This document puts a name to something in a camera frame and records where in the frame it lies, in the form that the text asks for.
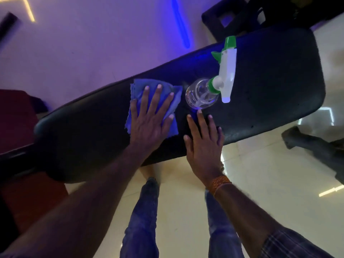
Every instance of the right hand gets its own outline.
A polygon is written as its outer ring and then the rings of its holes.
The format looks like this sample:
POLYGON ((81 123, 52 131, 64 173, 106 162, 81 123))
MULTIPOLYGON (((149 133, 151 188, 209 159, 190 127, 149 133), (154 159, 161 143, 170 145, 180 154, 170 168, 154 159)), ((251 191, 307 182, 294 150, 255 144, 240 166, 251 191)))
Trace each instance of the right hand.
POLYGON ((187 161, 194 174, 206 187, 209 187, 214 178, 223 175, 221 152, 225 137, 221 128, 216 129, 211 115, 208 116, 209 125, 205 122, 201 110, 197 111, 197 117, 202 136, 191 115, 187 115, 187 122, 193 138, 191 139, 188 135, 184 136, 187 161))

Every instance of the left hand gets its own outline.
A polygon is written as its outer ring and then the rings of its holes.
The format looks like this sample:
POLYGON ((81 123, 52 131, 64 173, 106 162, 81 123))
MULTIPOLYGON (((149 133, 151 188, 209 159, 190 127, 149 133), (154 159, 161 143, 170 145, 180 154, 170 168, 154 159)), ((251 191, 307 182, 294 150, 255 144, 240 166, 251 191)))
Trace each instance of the left hand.
POLYGON ((147 111, 149 86, 146 86, 142 95, 140 115, 137 115, 137 100, 130 102, 131 110, 131 135, 130 144, 141 148, 147 157, 156 150, 167 137, 174 115, 168 116, 161 125, 163 118, 170 107, 174 93, 166 98, 160 109, 157 111, 157 105, 160 100, 162 86, 159 84, 152 98, 147 111))

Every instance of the blue microfiber cloth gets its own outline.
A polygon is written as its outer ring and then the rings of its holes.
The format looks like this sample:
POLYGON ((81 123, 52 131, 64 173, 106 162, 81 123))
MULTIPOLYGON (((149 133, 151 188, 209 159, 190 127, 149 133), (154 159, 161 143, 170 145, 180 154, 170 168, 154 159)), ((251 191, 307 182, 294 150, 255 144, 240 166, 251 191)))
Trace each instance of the blue microfiber cloth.
MULTIPOLYGON (((142 94, 144 92, 144 87, 149 86, 149 97, 148 97, 148 108, 152 101, 153 95, 155 93, 155 90, 157 89, 158 84, 162 85, 162 91, 160 95, 160 101, 157 105, 157 110, 162 106, 163 102, 167 98, 167 96, 174 92, 174 98, 170 104, 169 109, 167 110, 164 119, 168 117, 170 114, 173 114, 175 109, 177 108, 180 97, 182 95, 183 87, 182 86, 173 86, 167 82, 162 82, 160 80, 153 80, 153 79, 134 79, 134 83, 130 85, 130 91, 131 91, 131 99, 137 99, 137 113, 140 113, 140 105, 141 105, 141 98, 142 94)), ((127 122, 125 124, 125 127, 128 130, 128 134, 130 134, 131 131, 131 111, 129 109, 129 115, 127 118, 127 122)), ((168 138, 178 135, 178 127, 177 127, 177 121, 175 118, 173 119, 170 132, 168 134, 168 138)))

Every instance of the plaid shirt sleeve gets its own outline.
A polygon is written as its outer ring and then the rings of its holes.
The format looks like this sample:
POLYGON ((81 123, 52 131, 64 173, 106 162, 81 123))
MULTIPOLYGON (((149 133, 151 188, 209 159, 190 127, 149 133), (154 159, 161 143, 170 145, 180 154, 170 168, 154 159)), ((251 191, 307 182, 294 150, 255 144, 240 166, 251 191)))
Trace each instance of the plaid shirt sleeve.
POLYGON ((283 228, 266 239, 259 258, 333 258, 297 232, 283 228))

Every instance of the wristband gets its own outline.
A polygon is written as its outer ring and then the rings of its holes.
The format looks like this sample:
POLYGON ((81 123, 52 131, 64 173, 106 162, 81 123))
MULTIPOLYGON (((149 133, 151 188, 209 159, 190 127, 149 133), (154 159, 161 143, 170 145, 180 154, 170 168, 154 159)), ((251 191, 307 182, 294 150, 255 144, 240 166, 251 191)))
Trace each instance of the wristband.
POLYGON ((228 179, 228 177, 226 177, 225 175, 223 176, 219 176, 217 178, 214 178, 213 181, 211 182, 210 186, 209 186, 209 192, 212 195, 215 195, 216 191, 223 185, 226 184, 231 184, 232 182, 230 182, 230 180, 228 179))

